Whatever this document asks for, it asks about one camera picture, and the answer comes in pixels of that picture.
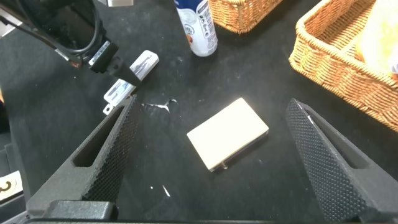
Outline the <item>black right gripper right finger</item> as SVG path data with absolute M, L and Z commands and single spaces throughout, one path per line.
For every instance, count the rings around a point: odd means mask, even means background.
M 290 133 L 325 220 L 397 222 L 397 181 L 308 105 L 292 98 Z

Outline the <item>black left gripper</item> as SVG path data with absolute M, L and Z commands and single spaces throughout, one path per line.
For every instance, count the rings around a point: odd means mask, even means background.
M 78 18 L 68 21 L 60 28 L 60 55 L 71 65 L 80 68 L 86 65 L 95 73 L 109 72 L 133 86 L 139 86 L 141 80 L 116 55 L 119 47 L 106 36 L 100 18 L 92 23 Z

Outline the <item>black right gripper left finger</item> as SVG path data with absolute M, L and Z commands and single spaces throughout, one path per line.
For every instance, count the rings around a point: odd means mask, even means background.
M 135 96 L 122 101 L 29 199 L 115 202 L 133 148 L 139 116 Z

